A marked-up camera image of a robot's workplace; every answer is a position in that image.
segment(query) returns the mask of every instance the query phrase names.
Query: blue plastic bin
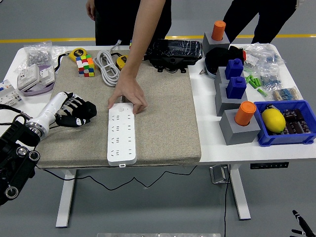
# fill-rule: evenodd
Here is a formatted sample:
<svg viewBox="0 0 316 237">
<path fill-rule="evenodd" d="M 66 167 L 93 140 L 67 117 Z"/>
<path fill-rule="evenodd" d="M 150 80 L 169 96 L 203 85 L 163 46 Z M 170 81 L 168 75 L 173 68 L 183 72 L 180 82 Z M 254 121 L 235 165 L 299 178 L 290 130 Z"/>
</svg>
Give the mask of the blue plastic bin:
<svg viewBox="0 0 316 237">
<path fill-rule="evenodd" d="M 258 143 L 261 147 L 268 147 L 271 145 L 280 144 L 311 144 L 316 138 L 316 117 L 305 100 L 292 100 L 292 101 L 262 101 L 254 102 L 257 106 L 255 112 L 255 117 L 259 123 L 261 131 L 258 134 Z M 312 133 L 302 133 L 302 134 L 285 134 L 285 135 L 269 135 L 267 128 L 263 123 L 261 113 L 265 110 L 267 104 L 273 104 L 281 112 L 286 109 L 294 110 L 300 109 L 307 126 L 310 128 Z"/>
</svg>

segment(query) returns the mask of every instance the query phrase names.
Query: table leg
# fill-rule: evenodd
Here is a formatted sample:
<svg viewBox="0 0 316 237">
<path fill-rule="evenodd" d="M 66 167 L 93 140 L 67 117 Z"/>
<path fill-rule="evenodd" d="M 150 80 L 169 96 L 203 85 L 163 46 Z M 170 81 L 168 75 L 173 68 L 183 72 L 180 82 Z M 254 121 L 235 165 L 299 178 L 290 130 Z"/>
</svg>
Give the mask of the table leg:
<svg viewBox="0 0 316 237">
<path fill-rule="evenodd" d="M 250 220 L 250 212 L 243 190 L 240 174 L 239 174 L 240 164 L 233 164 L 231 169 L 231 183 L 235 195 L 238 215 L 240 220 Z"/>
<path fill-rule="evenodd" d="M 73 170 L 63 170 L 65 173 L 65 179 L 73 179 L 76 177 L 76 171 Z M 61 193 L 58 216 L 56 221 L 56 227 L 65 228 L 68 226 L 69 212 L 71 207 L 71 201 L 73 197 L 75 180 L 64 181 L 63 191 Z"/>
</svg>

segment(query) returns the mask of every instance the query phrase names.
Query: black pants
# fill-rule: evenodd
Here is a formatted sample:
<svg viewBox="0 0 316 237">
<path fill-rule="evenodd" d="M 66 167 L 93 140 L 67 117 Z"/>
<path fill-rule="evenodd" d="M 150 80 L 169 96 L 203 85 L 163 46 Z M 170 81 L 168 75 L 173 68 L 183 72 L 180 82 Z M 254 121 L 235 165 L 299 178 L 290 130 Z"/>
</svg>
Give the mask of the black pants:
<svg viewBox="0 0 316 237">
<path fill-rule="evenodd" d="M 140 0 L 95 0 L 95 44 L 129 45 Z M 166 0 L 153 40 L 164 39 L 171 27 L 171 0 Z"/>
<path fill-rule="evenodd" d="M 223 21 L 230 42 L 259 14 L 252 43 L 271 43 L 295 12 L 296 0 L 233 0 Z"/>
</svg>

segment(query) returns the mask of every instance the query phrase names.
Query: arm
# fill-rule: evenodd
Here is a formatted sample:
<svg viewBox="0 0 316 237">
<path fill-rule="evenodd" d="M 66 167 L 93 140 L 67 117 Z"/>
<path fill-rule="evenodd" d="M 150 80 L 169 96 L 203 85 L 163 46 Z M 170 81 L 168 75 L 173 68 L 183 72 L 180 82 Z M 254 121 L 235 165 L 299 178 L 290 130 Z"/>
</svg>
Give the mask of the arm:
<svg viewBox="0 0 316 237">
<path fill-rule="evenodd" d="M 134 104 L 134 114 L 148 106 L 144 92 L 136 81 L 136 76 L 154 35 L 164 3 L 165 0 L 141 0 L 128 60 L 120 73 L 112 96 L 108 99 L 109 109 L 122 95 Z"/>
</svg>

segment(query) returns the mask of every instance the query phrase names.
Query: gray block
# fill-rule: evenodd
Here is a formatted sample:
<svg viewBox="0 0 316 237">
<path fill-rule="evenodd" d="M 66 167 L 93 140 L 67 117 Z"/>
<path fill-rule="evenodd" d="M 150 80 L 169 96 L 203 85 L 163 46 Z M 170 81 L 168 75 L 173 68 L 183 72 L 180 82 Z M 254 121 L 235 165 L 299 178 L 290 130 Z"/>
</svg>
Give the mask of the gray block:
<svg viewBox="0 0 316 237">
<path fill-rule="evenodd" d="M 253 116 L 247 126 L 240 126 L 235 122 L 238 109 L 225 110 L 219 122 L 226 145 L 253 142 L 260 132 L 259 124 Z"/>
<path fill-rule="evenodd" d="M 212 50 L 215 47 L 219 48 L 229 48 L 229 45 L 231 44 L 227 38 L 226 33 L 224 32 L 223 39 L 221 41 L 216 41 L 212 39 L 212 33 L 213 32 L 205 32 L 204 38 L 202 42 L 202 49 L 204 55 L 206 55 L 210 50 Z"/>
<path fill-rule="evenodd" d="M 214 79 L 216 92 L 218 91 L 219 84 L 228 84 L 229 83 L 229 80 L 226 78 L 226 75 L 225 75 L 225 70 L 226 70 L 226 67 L 218 67 L 218 70 L 217 70 L 217 73 L 216 73 L 216 76 Z M 243 72 L 241 73 L 240 76 L 243 78 L 245 77 Z"/>
<path fill-rule="evenodd" d="M 219 84 L 219 90 L 215 95 L 216 115 L 222 116 L 225 110 L 238 109 L 243 101 L 247 100 L 246 92 L 242 95 L 241 99 L 228 99 L 226 88 L 228 84 Z"/>
</svg>

